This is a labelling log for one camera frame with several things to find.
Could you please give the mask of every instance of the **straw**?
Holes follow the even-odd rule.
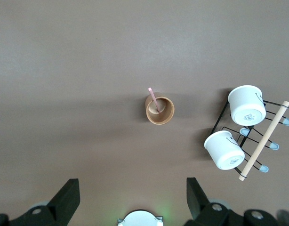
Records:
[[[156,98],[154,96],[153,90],[151,88],[149,88],[149,91],[150,91],[150,94],[151,94],[151,96],[153,98],[154,103],[156,104],[157,111],[160,113],[159,106],[158,106],[157,100],[156,100]]]

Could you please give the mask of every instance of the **white cup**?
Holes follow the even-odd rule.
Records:
[[[262,91],[255,86],[240,86],[230,92],[228,102],[232,120],[242,126],[253,126],[266,117]]]
[[[205,140],[204,147],[221,170],[231,170],[240,165],[245,158],[238,143],[226,130],[211,134]]]

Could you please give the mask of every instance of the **wooden dowel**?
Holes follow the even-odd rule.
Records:
[[[265,135],[263,136],[263,138],[261,139],[261,141],[257,145],[254,153],[252,154],[251,158],[249,159],[249,161],[247,162],[245,168],[243,169],[241,175],[239,176],[239,179],[241,181],[243,181],[247,177],[247,175],[248,175],[249,171],[251,170],[254,162],[257,160],[259,154],[261,154],[261,152],[262,152],[264,146],[266,145],[268,139],[270,138],[270,136],[273,133],[274,129],[276,128],[277,124],[280,122],[282,116],[286,112],[287,107],[289,107],[289,102],[288,101],[284,101],[284,103],[282,105],[284,105],[284,106],[281,106],[280,109],[278,110],[276,116],[274,117],[273,121],[269,125]]]

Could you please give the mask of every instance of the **paper cup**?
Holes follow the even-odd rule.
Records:
[[[225,130],[213,133],[204,142],[216,166],[221,170],[230,170],[242,163],[245,154],[234,140],[231,133]]]
[[[240,86],[228,96],[232,120],[242,126],[253,126],[266,117],[262,91],[255,86]]]
[[[170,99],[161,93],[154,93],[154,95],[160,108],[160,113],[157,111],[157,107],[152,96],[149,95],[145,100],[146,116],[150,122],[154,123],[155,125],[163,125],[172,119],[175,111],[174,104]]]

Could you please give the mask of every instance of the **light blue rubber foot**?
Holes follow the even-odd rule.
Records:
[[[269,168],[265,165],[262,165],[261,168],[259,168],[259,171],[263,172],[263,173],[266,173],[269,171]]]
[[[250,131],[250,130],[247,129],[247,128],[242,128],[242,129],[240,129],[240,133],[241,133],[244,137],[248,136],[249,131]]]
[[[285,126],[289,126],[289,118],[285,118],[282,122]]]
[[[272,143],[269,145],[269,148],[271,148],[272,150],[277,151],[277,150],[280,148],[280,146],[279,146],[277,143],[272,142]]]

